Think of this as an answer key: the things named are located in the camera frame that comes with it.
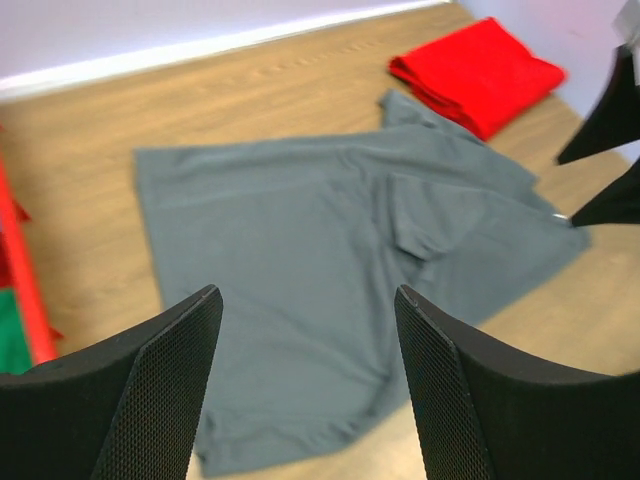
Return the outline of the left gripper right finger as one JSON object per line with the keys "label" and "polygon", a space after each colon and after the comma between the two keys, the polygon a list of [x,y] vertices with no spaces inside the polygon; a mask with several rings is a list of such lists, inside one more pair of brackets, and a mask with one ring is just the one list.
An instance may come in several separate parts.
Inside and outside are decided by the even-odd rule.
{"label": "left gripper right finger", "polygon": [[396,325],[430,479],[635,479],[639,376],[512,347],[402,286]]}

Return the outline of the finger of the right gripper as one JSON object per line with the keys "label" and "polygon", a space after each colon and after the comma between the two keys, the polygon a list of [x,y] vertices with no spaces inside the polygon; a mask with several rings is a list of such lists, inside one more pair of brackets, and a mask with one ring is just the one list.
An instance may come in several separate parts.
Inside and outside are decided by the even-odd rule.
{"label": "finger of the right gripper", "polygon": [[639,85],[632,49],[616,48],[609,83],[595,107],[559,153],[568,164],[639,140]]}
{"label": "finger of the right gripper", "polygon": [[572,217],[574,227],[602,224],[638,225],[640,219],[639,161],[595,197],[582,206]]}

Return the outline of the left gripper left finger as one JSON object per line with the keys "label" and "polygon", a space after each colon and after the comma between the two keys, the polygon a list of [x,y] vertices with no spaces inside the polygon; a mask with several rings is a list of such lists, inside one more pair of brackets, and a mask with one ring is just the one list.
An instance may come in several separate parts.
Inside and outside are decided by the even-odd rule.
{"label": "left gripper left finger", "polygon": [[222,313],[208,285],[92,346],[2,375],[2,478],[185,478]]}

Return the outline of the grey t shirt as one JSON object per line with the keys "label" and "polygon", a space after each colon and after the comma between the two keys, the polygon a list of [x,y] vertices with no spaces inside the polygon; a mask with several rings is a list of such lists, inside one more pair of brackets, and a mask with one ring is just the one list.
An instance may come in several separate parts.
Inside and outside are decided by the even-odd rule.
{"label": "grey t shirt", "polygon": [[590,247],[534,174],[398,91],[380,104],[372,132],[135,153],[164,303],[224,301],[205,477],[338,451],[401,407],[400,285],[475,325]]}

